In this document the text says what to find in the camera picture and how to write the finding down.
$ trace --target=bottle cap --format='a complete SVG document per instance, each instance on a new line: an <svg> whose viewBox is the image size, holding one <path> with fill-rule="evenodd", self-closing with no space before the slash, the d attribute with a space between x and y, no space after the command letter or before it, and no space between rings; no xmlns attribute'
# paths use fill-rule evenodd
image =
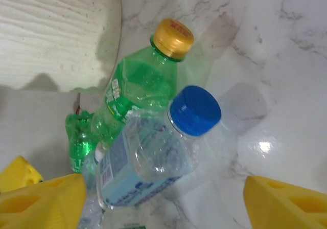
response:
<svg viewBox="0 0 327 229"><path fill-rule="evenodd" d="M198 86L185 87L170 105L174 124L184 133L200 136L212 129L221 118L216 99Z"/></svg>
<svg viewBox="0 0 327 229"><path fill-rule="evenodd" d="M96 147L96 151L94 153L94 158L97 161L97 163L102 160L103 156L104 156L104 153L102 151L102 145L99 142L98 145L97 145L97 147Z"/></svg>
<svg viewBox="0 0 327 229"><path fill-rule="evenodd" d="M171 18L161 21L153 36L154 45L173 59L183 59L193 42L192 32L181 22Z"/></svg>

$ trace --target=bottle neck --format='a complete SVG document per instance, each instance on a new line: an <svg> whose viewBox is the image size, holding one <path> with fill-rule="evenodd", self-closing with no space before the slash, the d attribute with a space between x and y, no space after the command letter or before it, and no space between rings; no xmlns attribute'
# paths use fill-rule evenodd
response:
<svg viewBox="0 0 327 229"><path fill-rule="evenodd" d="M171 58L171 57L168 57L167 55L163 54L157 47L156 45L154 44L153 42L153 36L150 37L150 44L151 46L154 48L155 52L158 53L160 56L164 57L165 59L167 60L170 60L170 61L174 61L174 62L181 62L184 60L184 58L182 59L174 59L174 58Z"/></svg>
<svg viewBox="0 0 327 229"><path fill-rule="evenodd" d="M165 125L171 130L171 131L176 131L180 134L181 137L183 137L184 139L196 139L199 136L192 136L189 135L187 133L184 133L181 129L179 129L176 124L174 123L174 120L171 117L170 114L170 105L171 103L168 105L166 112L164 113L164 121L165 121Z"/></svg>
<svg viewBox="0 0 327 229"><path fill-rule="evenodd" d="M95 151L94 151L94 162L95 162L95 164L98 164L102 160L104 154L105 153L102 150L102 145L98 144Z"/></svg>

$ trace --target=green label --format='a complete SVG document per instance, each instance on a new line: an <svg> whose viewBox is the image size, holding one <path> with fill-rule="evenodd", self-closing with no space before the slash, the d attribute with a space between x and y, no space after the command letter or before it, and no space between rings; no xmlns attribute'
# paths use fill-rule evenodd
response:
<svg viewBox="0 0 327 229"><path fill-rule="evenodd" d="M69 161L71 162L71 168L74 173L80 174L81 168L83 166L84 159L78 159L78 158L69 158Z"/></svg>
<svg viewBox="0 0 327 229"><path fill-rule="evenodd" d="M118 65L107 87L104 100L114 118L123 123L126 122L127 115L139 109L138 106L124 96L124 85L122 66Z"/></svg>

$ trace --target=small green bottle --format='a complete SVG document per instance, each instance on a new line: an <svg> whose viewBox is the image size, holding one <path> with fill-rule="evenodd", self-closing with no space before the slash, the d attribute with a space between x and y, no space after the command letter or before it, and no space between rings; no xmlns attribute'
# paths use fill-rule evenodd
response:
<svg viewBox="0 0 327 229"><path fill-rule="evenodd" d="M74 173L81 173L85 157L94 151L99 139L91 132L93 113L69 114L65 126L69 139L69 160Z"/></svg>
<svg viewBox="0 0 327 229"><path fill-rule="evenodd" d="M177 63L184 59L193 41L186 26L167 18L150 38L150 46L118 63L91 126L104 149L113 144L133 110L167 107L177 94Z"/></svg>

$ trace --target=plastic bottle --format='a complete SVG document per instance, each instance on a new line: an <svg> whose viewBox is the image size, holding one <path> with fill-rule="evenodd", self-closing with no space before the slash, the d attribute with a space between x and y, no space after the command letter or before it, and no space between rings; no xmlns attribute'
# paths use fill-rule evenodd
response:
<svg viewBox="0 0 327 229"><path fill-rule="evenodd" d="M100 229L102 222L102 208L99 205L96 186L96 170L98 162L103 158L101 143L96 150L90 152L82 167L82 174L87 190L86 201L78 224L78 229Z"/></svg>
<svg viewBox="0 0 327 229"><path fill-rule="evenodd" d="M167 110L134 112L99 162L102 208L140 205L198 165L200 137L221 118L215 98L187 86Z"/></svg>
<svg viewBox="0 0 327 229"><path fill-rule="evenodd" d="M177 63L184 59L193 41L186 26L164 19L150 38L150 46L118 63L104 102L92 120L92 131L104 149L113 144L133 110L167 107L177 93Z"/></svg>
<svg viewBox="0 0 327 229"><path fill-rule="evenodd" d="M102 229L149 229L142 211L136 207L108 209L102 217Z"/></svg>
<svg viewBox="0 0 327 229"><path fill-rule="evenodd" d="M94 151L98 137L91 132L93 113L82 111L80 114L69 114L65 126L69 139L69 159L74 173L81 173L85 157Z"/></svg>
<svg viewBox="0 0 327 229"><path fill-rule="evenodd" d="M87 193L97 192L96 186L96 170L99 161L103 158L104 153L102 152L101 143L98 143L95 151L90 152L84 160L82 167L82 174L84 176Z"/></svg>

